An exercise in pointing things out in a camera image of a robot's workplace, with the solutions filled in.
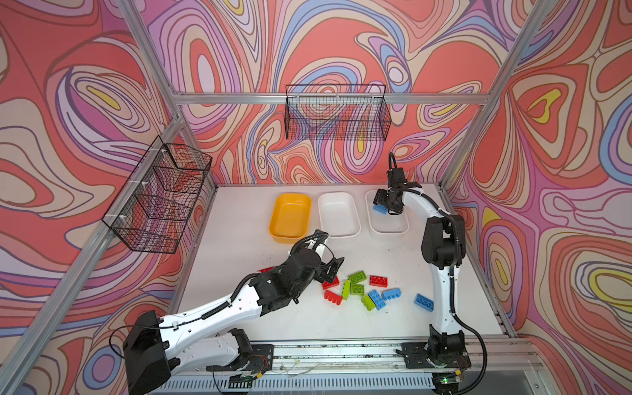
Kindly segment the green lego brick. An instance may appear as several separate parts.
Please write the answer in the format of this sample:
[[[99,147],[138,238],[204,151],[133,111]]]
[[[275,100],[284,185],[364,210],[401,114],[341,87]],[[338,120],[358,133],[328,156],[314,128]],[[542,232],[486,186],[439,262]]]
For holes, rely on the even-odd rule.
[[[358,272],[352,273],[347,278],[347,280],[350,281],[350,283],[352,284],[362,283],[362,281],[365,281],[366,279],[367,279],[367,276],[364,271],[358,271]]]
[[[350,280],[346,280],[343,283],[343,288],[342,288],[342,299],[344,299],[344,301],[348,300],[348,297],[350,296],[351,293],[351,281]]]
[[[373,309],[376,308],[375,303],[372,301],[372,299],[368,295],[364,295],[361,301],[368,311],[372,311]]]
[[[365,287],[359,283],[352,283],[350,285],[350,294],[353,296],[363,296],[365,294]]]

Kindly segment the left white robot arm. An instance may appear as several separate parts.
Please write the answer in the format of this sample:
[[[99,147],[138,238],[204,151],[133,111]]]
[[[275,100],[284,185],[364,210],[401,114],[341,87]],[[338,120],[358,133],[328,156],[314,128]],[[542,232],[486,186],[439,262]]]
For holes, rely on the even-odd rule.
[[[221,359],[217,347],[199,362],[215,360],[218,367],[241,368],[250,358],[250,344],[244,332],[232,329],[242,321],[257,319],[298,303],[308,286],[334,282],[344,263],[342,257],[323,256],[331,250],[329,235],[321,230],[297,241],[287,259],[263,273],[246,275],[228,296],[178,314],[159,316],[150,310],[129,326],[123,341],[122,359],[128,381],[128,393],[146,394],[161,387],[172,375],[194,362],[189,347],[203,339],[228,330],[224,337],[230,356]]]

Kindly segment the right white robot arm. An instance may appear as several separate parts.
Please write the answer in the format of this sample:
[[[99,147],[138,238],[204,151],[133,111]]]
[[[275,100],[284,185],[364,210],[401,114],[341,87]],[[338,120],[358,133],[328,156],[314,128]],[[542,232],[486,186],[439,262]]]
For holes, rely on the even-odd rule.
[[[389,215],[414,212],[426,222],[421,254],[430,265],[434,311],[430,336],[425,348],[428,363],[437,368],[469,368],[462,321],[457,317],[457,278],[465,257],[465,230],[462,217],[451,214],[429,195],[420,184],[407,180],[404,170],[387,171],[388,187],[375,194],[373,204],[384,207]]]

